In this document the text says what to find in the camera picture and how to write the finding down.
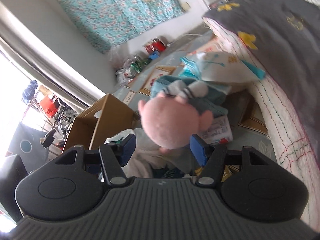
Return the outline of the teal checked towel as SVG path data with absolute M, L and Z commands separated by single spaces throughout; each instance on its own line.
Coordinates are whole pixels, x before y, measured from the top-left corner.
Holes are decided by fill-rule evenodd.
M 167 96 L 182 96 L 200 114 L 205 110 L 212 111 L 215 118 L 228 114 L 228 110 L 222 107 L 226 94 L 204 81 L 165 75 L 154 82 L 151 87 L 150 98 L 155 98 L 160 92 L 165 93 Z

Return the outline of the teal floral hanging cloth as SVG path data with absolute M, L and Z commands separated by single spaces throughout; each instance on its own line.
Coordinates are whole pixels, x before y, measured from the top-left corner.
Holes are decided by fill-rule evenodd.
M 178 0 L 58 0 L 81 35 L 100 53 L 184 13 Z

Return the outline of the grey blanket yellow flowers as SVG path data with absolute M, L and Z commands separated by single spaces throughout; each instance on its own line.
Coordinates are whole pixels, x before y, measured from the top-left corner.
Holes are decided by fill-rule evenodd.
M 211 9 L 212 20 L 234 34 L 254 35 L 248 49 L 293 104 L 319 154 L 319 7 L 304 0 L 233 0 Z

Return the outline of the pink plush pig toy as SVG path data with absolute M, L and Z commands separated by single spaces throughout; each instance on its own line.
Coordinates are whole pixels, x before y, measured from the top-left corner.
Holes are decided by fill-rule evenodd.
M 140 100 L 138 111 L 144 132 L 163 154 L 187 146 L 193 134 L 206 131 L 213 121 L 212 111 L 200 114 L 187 99 L 163 92 L 147 102 Z

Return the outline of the brown cardboard box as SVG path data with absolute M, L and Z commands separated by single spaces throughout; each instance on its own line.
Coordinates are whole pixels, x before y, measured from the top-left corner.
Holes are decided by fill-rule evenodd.
M 63 151 L 75 145 L 96 150 L 107 138 L 137 126 L 139 120 L 139 115 L 129 106 L 107 94 L 74 119 Z

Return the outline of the red cans cluster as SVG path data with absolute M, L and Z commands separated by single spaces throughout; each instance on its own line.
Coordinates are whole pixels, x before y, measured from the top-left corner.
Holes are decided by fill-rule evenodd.
M 151 42 L 148 42 L 147 44 L 144 45 L 144 48 L 148 52 L 149 55 L 151 55 L 154 52 L 163 52 L 166 50 L 166 45 L 159 39 L 159 38 L 154 38 Z

